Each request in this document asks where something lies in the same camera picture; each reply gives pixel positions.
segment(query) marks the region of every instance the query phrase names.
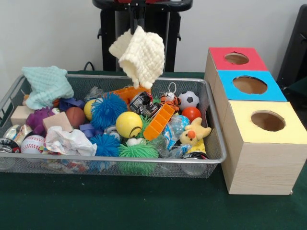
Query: purple plush toy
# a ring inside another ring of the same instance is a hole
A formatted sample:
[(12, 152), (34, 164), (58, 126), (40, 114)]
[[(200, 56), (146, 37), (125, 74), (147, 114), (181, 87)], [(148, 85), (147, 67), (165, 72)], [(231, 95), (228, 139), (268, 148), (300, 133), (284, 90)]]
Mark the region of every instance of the purple plush toy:
[(44, 137), (46, 135), (46, 132), (43, 125), (43, 119), (58, 113), (59, 113), (58, 108), (43, 108), (35, 110), (33, 114), (30, 114), (28, 116), (25, 123), (31, 127), (31, 129), (36, 135), (41, 135)]

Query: white wall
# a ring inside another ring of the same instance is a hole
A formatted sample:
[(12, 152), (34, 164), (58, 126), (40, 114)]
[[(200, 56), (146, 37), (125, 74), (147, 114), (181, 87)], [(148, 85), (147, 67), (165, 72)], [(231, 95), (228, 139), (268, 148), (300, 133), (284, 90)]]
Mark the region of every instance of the white wall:
[[(183, 12), (176, 71), (204, 71), (209, 46), (253, 46), (276, 77), (304, 0), (194, 0)], [(23, 66), (102, 68), (91, 0), (0, 0), (0, 98)]]

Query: yellow stress ball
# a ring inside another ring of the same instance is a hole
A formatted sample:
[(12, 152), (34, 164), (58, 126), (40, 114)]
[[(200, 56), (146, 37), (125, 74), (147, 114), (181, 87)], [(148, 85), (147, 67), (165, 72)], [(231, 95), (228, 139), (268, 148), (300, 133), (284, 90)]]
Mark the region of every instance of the yellow stress ball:
[(141, 117), (134, 112), (124, 112), (116, 120), (116, 130), (124, 138), (135, 138), (142, 127)]
[(92, 120), (92, 104), (96, 101), (96, 99), (91, 99), (85, 104), (84, 114), (86, 118), (91, 121)]

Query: wooden block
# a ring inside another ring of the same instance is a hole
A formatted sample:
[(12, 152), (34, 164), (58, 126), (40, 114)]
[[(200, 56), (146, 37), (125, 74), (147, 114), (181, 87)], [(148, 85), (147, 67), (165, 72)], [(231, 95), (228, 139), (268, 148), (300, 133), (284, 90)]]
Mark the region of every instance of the wooden block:
[(229, 101), (223, 135), (230, 194), (290, 194), (307, 158), (307, 132), (289, 102)]
[(268, 71), (219, 70), (214, 88), (213, 97), (221, 128), (228, 100), (287, 101)]
[(72, 132), (73, 128), (65, 114), (65, 112), (55, 114), (53, 116), (43, 119), (43, 124), (46, 132), (52, 126), (61, 126), (63, 131)]
[(28, 108), (27, 106), (18, 106), (11, 116), (12, 125), (23, 126), (30, 114), (34, 113), (34, 110)]
[(215, 91), (218, 70), (255, 70), (267, 71), (267, 68), (255, 48), (249, 47), (210, 47), (204, 79)]

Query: wire mesh basket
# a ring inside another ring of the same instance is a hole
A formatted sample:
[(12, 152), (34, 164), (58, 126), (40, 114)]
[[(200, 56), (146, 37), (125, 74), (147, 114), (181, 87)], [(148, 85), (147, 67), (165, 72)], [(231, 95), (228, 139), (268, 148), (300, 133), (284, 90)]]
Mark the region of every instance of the wire mesh basket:
[[(125, 76), (69, 74), (67, 78), (74, 90), (76, 99), (83, 99), (94, 86), (108, 92), (131, 85), (131, 80)], [(152, 95), (159, 96), (161, 92), (166, 92), (171, 82), (174, 82), (177, 86), (176, 94), (193, 91), (200, 98), (199, 110), (203, 116), (202, 125), (212, 128), (211, 134), (204, 139), (209, 160), (89, 157), (0, 152), (0, 172), (208, 178), (216, 165), (226, 158), (225, 143), (210, 86), (206, 81), (200, 79), (160, 77), (153, 85)], [(0, 102), (0, 113), (2, 113), (0, 115), (1, 137), (12, 126), (10, 117), (15, 108), (22, 104), (23, 92), (29, 93), (30, 91), (29, 82), (24, 76), (20, 76)]]

